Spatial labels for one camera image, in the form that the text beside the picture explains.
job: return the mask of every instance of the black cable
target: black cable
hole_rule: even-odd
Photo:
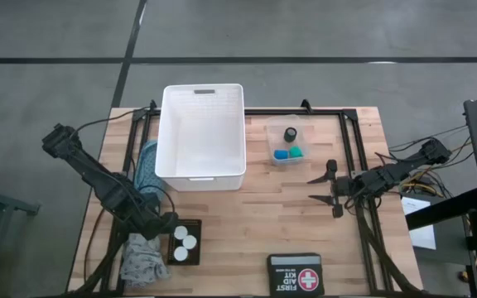
[[[133,160],[133,157],[130,156],[130,162],[132,162],[132,181],[136,180],[136,162]]]
[[[86,248],[86,254],[84,255],[84,283],[88,278],[88,256],[89,250],[91,249],[91,243],[93,242],[93,238],[95,237],[95,232],[97,231],[97,227],[99,226],[100,219],[103,217],[104,208],[102,208],[97,216],[97,220],[95,220],[95,224],[93,226],[93,230],[91,231],[91,235],[89,236],[88,247]]]
[[[71,139],[75,136],[75,134],[76,134],[77,132],[79,132],[80,130],[82,130],[82,129],[85,128],[85,127],[88,127],[88,126],[90,126],[90,125],[94,125],[94,124],[97,124],[97,123],[107,122],[107,121],[110,121],[110,120],[117,120],[117,119],[119,119],[119,118],[122,118],[122,117],[124,117],[124,116],[130,114],[130,113],[135,113],[135,112],[138,112],[138,111],[142,111],[142,110],[144,110],[145,108],[150,108],[150,107],[136,108],[136,109],[134,109],[134,110],[132,110],[132,111],[128,111],[128,112],[123,113],[123,114],[121,114],[121,115],[119,115],[119,116],[116,116],[116,117],[105,118],[105,119],[99,119],[99,120],[95,120],[95,121],[92,121],[92,122],[89,122],[89,123],[82,124],[80,127],[78,127],[77,129],[75,129],[75,131],[74,131],[73,133],[71,133],[71,135],[70,135],[70,141],[71,141]]]
[[[429,153],[431,152],[434,152],[435,150],[437,150],[437,147],[435,147],[432,151],[430,151]],[[397,162],[403,162],[403,161],[418,161],[418,160],[421,160],[421,159],[424,159],[426,158],[425,156],[419,156],[419,157],[416,157],[416,158],[396,158],[396,157],[393,157],[393,156],[386,156],[384,154],[381,154],[381,153],[378,153],[378,152],[375,152],[374,153],[375,155],[377,155],[378,157],[380,157],[380,160],[383,162],[383,158],[388,158],[389,160],[392,160],[392,161],[397,161]]]
[[[166,197],[169,199],[169,202],[171,202],[171,206],[172,206],[172,212],[176,212],[176,207],[174,205],[174,202],[172,201],[172,198],[169,196],[169,194],[167,194],[167,192],[162,189],[161,187],[159,186],[155,186],[155,185],[144,185],[144,186],[141,186],[137,189],[137,191],[141,191],[141,190],[144,190],[146,188],[155,188],[157,190],[160,190],[163,194],[166,195]]]
[[[463,145],[461,145],[460,147],[460,150],[455,154],[454,157],[452,157],[449,161],[445,162],[444,164],[442,164],[441,166],[435,166],[435,167],[432,167],[433,170],[436,170],[436,169],[442,169],[444,167],[447,167],[451,162],[453,162],[460,154],[461,152],[463,151],[463,148],[465,148],[467,146],[467,143],[469,142],[470,140],[470,136],[467,137],[467,139],[465,140],[465,142],[463,143]]]
[[[417,185],[412,186],[413,190],[419,190],[419,191],[422,191],[423,193],[427,193],[427,194],[434,195],[434,196],[438,195],[437,190],[432,185],[428,185],[426,183],[420,182],[419,180],[417,180],[417,184],[422,184],[425,187],[430,188],[431,191],[429,191],[428,189],[425,189],[424,187],[420,187],[420,186],[417,187]]]
[[[422,141],[431,139],[431,138],[433,138],[433,137],[440,136],[440,135],[445,134],[445,133],[447,133],[447,132],[453,132],[453,131],[458,130],[458,129],[461,129],[461,128],[463,128],[463,127],[466,127],[466,125],[461,125],[461,126],[459,126],[459,127],[454,127],[454,128],[452,128],[452,129],[445,130],[444,132],[438,132],[438,133],[436,133],[436,134],[430,135],[430,136],[428,136],[428,137],[423,137],[423,138],[417,139],[417,140],[415,140],[415,141],[405,142],[405,143],[402,143],[402,144],[398,144],[398,145],[396,145],[396,146],[391,146],[391,147],[389,147],[389,149],[393,149],[393,148],[397,148],[397,147],[400,147],[400,146],[404,146],[404,145],[408,145],[408,144],[409,144],[408,147],[404,147],[403,149],[389,150],[389,151],[391,151],[391,152],[404,151],[404,150],[408,149],[409,147],[411,147],[411,146],[413,146],[413,145],[415,145],[415,144],[417,144],[417,143],[419,143],[419,142],[422,142]]]
[[[364,192],[366,189],[369,188],[369,186],[373,183],[375,183],[376,181],[380,180],[381,177],[378,177],[377,179],[373,180],[372,182],[368,183],[364,188],[362,188],[361,190],[357,191],[354,195],[350,195],[348,196],[347,200],[345,201],[344,203],[344,208],[347,210],[347,212],[349,212],[349,214],[351,215],[356,215],[354,213],[352,213],[350,211],[350,209],[352,209],[356,204],[361,204],[363,201],[367,201],[367,199],[372,196],[373,194],[368,194],[365,198],[363,199],[359,199],[359,195],[362,194],[362,192]]]
[[[443,179],[441,178],[441,176],[440,176],[438,173],[436,173],[436,172],[434,172],[434,171],[432,171],[432,170],[429,170],[429,171],[426,172],[425,175],[428,175],[429,177],[433,178],[433,179],[436,181],[436,183],[439,185],[441,191],[443,191],[442,194],[443,194],[445,197],[446,197],[447,195],[448,195],[449,198],[454,197],[454,195],[446,188],[445,182],[443,182]]]
[[[460,164],[461,162],[468,160],[469,157],[471,157],[473,154],[474,154],[474,152],[471,152],[467,157],[465,157],[464,159],[462,159],[460,161],[454,162],[452,164],[446,164],[446,165],[443,165],[443,166],[438,166],[437,168],[434,168],[434,170],[444,169],[444,168],[447,168],[449,166],[455,166],[457,164]]]
[[[378,199],[378,204],[376,205],[376,209],[382,205],[382,196],[375,197],[374,199]]]
[[[386,166],[386,161],[384,160],[384,158],[382,157],[381,154],[378,154],[377,152],[375,152],[374,154],[376,154],[378,156],[378,158],[380,158],[380,161],[382,162],[382,166]]]
[[[95,268],[95,271],[89,276],[88,280],[80,288],[75,290],[76,293],[92,292],[94,290],[102,278],[104,272],[106,269],[108,269],[108,265],[112,263],[115,256],[117,255],[118,250],[121,249],[127,240],[128,233],[123,232],[113,241],[112,246],[104,255],[103,260]]]
[[[384,266],[389,270],[391,276],[400,287],[401,291],[406,293],[408,296],[410,293],[415,293],[419,291],[410,281],[401,273],[397,265],[393,262],[391,257],[386,252],[382,244],[376,239],[373,231],[369,228],[365,217],[360,215],[356,217],[358,226],[361,227],[360,235],[367,240],[367,243],[371,245],[373,250],[377,253],[378,259],[384,264]]]

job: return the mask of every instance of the gray cloth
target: gray cloth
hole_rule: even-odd
[[[123,252],[121,278],[128,286],[144,287],[170,277],[160,253],[159,237],[147,241],[141,234],[131,233]]]
[[[134,186],[137,190],[144,185],[155,185],[164,189],[164,184],[156,176],[156,150],[157,142],[148,141],[141,151],[137,163],[137,171]],[[156,193],[160,202],[165,196],[154,188],[146,188],[142,193]],[[141,234],[131,233],[125,243],[123,252],[123,265],[121,266],[121,278],[128,286],[144,287],[157,281],[168,278],[169,271],[165,267],[160,253],[161,245],[159,237],[147,241]]]

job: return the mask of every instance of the wooden table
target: wooden table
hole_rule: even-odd
[[[377,108],[356,108],[369,167],[378,166],[375,152],[387,153],[388,146]],[[111,117],[127,112],[114,108]],[[111,171],[121,171],[132,115],[108,124],[99,161]],[[334,219],[331,207],[308,195],[327,195],[329,184],[307,185],[324,174],[328,159],[338,161],[338,176],[347,175],[347,163],[340,122],[333,116],[310,116],[305,130],[310,157],[299,165],[273,166],[267,149],[265,125],[268,116],[246,117],[247,171],[237,191],[177,193],[169,188],[176,212],[183,219],[202,220],[201,262],[195,267],[169,266],[171,278],[143,289],[126,288],[126,295],[145,296],[267,296],[266,258],[270,253],[317,252],[322,257],[326,295],[368,294],[356,218],[346,210]],[[151,121],[150,138],[157,139],[159,117]],[[353,129],[349,137],[355,164]],[[168,202],[164,208],[170,209]],[[83,283],[84,252],[101,210],[90,197],[69,290]],[[401,202],[397,195],[385,195],[378,210],[388,254],[410,282],[422,288],[415,254],[409,238]],[[108,245],[112,217],[105,213],[91,245],[90,274]],[[161,236],[166,255],[168,236]],[[110,283],[114,288],[118,262]],[[373,259],[377,276],[378,260]]]

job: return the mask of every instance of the gray floor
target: gray floor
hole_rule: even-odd
[[[136,7],[0,0],[0,57],[121,57]],[[477,0],[149,0],[135,56],[212,55],[477,56]],[[56,123],[107,116],[120,66],[0,65],[0,192],[42,204],[36,218],[13,222],[0,296],[64,290],[89,188],[41,150],[41,139]],[[167,85],[198,83],[240,83],[248,106],[379,106],[393,145],[464,123],[462,102],[477,99],[477,64],[133,65],[121,106],[160,103]],[[82,133],[94,156],[104,128]],[[455,194],[477,186],[473,159],[441,175]],[[466,293],[457,290],[458,267],[419,267],[427,290]]]

